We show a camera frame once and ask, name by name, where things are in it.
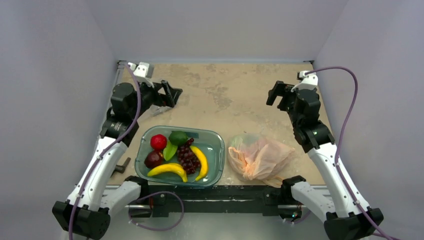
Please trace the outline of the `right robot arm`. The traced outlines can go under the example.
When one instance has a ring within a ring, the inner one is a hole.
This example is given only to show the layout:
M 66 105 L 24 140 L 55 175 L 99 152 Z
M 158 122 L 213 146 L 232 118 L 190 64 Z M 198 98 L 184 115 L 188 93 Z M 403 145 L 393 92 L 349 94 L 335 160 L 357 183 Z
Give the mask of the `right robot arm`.
M 320 96 L 315 88 L 296 89 L 277 81 L 268 92 L 266 104 L 281 97 L 278 109 L 287 112 L 293 134 L 319 170 L 330 197 L 315 190 L 303 177 L 283 180 L 280 196 L 288 204 L 304 204 L 321 222 L 330 240 L 360 240 L 371 236 L 384 220 L 379 208 L 370 207 L 354 186 L 329 128 L 320 121 Z

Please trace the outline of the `orange plastic bag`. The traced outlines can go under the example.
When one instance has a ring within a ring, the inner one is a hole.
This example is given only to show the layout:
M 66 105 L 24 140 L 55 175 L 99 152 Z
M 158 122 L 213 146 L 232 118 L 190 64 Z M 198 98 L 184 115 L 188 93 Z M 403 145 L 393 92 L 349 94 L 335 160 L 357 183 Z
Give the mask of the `orange plastic bag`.
M 280 188 L 285 166 L 296 158 L 295 149 L 271 137 L 243 133 L 229 141 L 228 161 L 242 181 L 258 180 Z

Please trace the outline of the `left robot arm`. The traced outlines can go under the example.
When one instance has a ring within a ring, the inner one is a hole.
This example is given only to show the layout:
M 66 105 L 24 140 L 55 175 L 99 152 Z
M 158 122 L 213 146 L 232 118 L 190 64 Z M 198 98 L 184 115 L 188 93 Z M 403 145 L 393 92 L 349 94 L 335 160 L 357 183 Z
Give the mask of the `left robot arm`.
M 183 93 L 166 80 L 147 84 L 117 84 L 110 98 L 111 107 L 100 131 L 93 157 L 80 181 L 65 201 L 55 202 L 52 213 L 70 240 L 99 240 L 107 232 L 111 218 L 129 203 L 153 208 L 154 195 L 148 182 L 129 176 L 110 194 L 108 181 L 121 156 L 137 132 L 138 118 L 151 106 L 175 107 Z

